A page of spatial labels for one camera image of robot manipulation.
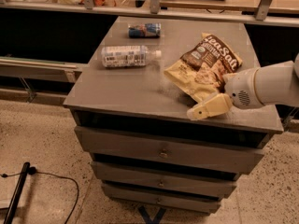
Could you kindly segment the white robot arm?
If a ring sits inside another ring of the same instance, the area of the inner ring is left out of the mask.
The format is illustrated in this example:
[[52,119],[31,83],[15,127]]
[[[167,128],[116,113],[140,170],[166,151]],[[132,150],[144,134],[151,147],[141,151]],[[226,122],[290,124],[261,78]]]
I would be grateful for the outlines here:
[[299,106],[299,60],[255,67],[224,76],[224,92],[214,92],[187,111],[190,120],[266,105]]

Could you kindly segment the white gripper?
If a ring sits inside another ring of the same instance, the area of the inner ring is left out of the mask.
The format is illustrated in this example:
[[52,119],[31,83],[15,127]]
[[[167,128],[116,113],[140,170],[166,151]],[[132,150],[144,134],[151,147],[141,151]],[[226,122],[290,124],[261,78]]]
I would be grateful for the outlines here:
[[263,106],[256,91],[255,77],[258,68],[223,75],[225,93],[213,93],[187,111],[190,120],[206,119],[227,113],[234,105],[239,109]]

